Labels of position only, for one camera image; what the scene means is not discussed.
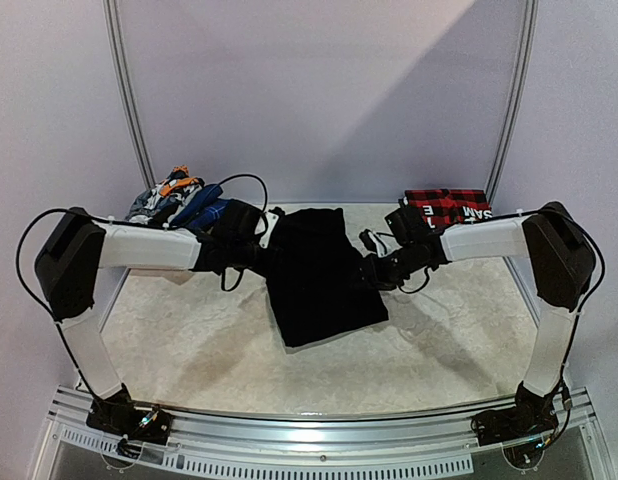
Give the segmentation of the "black t-shirt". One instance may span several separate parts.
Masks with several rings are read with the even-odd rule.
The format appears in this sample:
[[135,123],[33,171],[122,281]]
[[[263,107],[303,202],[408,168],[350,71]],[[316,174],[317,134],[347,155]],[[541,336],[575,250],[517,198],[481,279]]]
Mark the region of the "black t-shirt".
[[378,290],[360,271],[342,209],[301,209],[279,217],[264,270],[282,340],[300,348],[388,319]]

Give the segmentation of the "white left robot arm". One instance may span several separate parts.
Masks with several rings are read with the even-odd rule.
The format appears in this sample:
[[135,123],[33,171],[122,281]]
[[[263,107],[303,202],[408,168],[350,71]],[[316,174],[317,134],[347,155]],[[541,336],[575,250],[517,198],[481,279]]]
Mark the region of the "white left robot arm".
[[175,168],[140,194],[127,217],[100,218],[80,207],[61,219],[34,261],[42,293],[34,299],[51,316],[100,419],[117,434],[137,426],[137,412],[101,336],[95,310],[98,273],[106,268],[213,272],[250,269],[268,247],[280,218],[266,207],[223,198]]

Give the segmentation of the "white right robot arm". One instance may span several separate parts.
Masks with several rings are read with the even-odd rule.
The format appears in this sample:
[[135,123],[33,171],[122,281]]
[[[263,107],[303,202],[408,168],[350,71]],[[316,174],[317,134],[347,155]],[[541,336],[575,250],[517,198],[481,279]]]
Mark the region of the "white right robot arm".
[[533,211],[433,229],[410,205],[385,218],[397,248],[382,252],[375,234],[361,239],[369,253],[360,265],[361,285],[378,291],[403,287],[410,276],[450,263],[495,257],[530,261],[542,306],[531,360],[516,393],[506,427],[526,436],[541,424],[560,389],[582,309],[600,286],[605,265],[594,240],[554,201]]

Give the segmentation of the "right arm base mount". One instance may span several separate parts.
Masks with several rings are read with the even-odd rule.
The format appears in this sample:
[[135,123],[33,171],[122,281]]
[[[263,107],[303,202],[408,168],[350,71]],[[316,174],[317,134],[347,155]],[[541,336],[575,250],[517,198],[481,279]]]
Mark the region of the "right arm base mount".
[[535,449],[545,449],[560,438],[571,416],[572,401],[563,404],[567,412],[562,425],[559,425],[552,400],[544,398],[517,400],[513,407],[501,410],[488,409],[474,415],[470,427],[480,446],[503,443],[534,435],[541,436],[551,431],[548,437],[541,437]]

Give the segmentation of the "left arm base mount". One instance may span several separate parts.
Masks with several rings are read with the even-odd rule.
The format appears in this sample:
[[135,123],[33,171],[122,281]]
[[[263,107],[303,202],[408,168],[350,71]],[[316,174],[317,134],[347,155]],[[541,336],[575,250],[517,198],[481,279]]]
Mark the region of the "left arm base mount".
[[140,408],[131,403],[94,401],[86,425],[130,441],[165,446],[174,416],[159,407]]

